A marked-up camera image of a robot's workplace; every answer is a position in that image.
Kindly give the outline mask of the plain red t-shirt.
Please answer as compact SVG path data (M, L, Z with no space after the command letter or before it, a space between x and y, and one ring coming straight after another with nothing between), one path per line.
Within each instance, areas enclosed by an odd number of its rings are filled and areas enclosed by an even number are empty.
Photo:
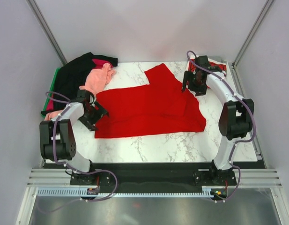
M199 102L165 64L145 75L149 84L106 90L97 95L109 115L96 123L95 138L122 138L178 132L203 132L207 121Z

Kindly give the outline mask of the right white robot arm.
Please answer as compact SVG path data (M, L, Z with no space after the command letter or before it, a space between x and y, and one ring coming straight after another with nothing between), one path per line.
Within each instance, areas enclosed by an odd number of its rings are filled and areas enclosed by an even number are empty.
M212 66L207 56L195 56L189 63L194 66L194 71L184 72L182 91L188 89L198 97L211 89L222 104L218 122L222 135L219 150L207 171L194 172L194 182L201 186L235 185L234 154L237 145L245 143L247 134L255 130L254 102L236 93L225 80L223 69Z

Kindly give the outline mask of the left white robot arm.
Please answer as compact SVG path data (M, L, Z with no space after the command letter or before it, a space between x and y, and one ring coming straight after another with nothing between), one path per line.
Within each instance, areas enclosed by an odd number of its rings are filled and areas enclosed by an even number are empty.
M90 132L96 131L96 123L108 116L108 111L88 90L79 90L72 100L54 91L46 92L46 96L64 103L65 108L39 125L42 158L71 169L71 185L98 185L99 176L92 161L78 152L73 125L80 121Z

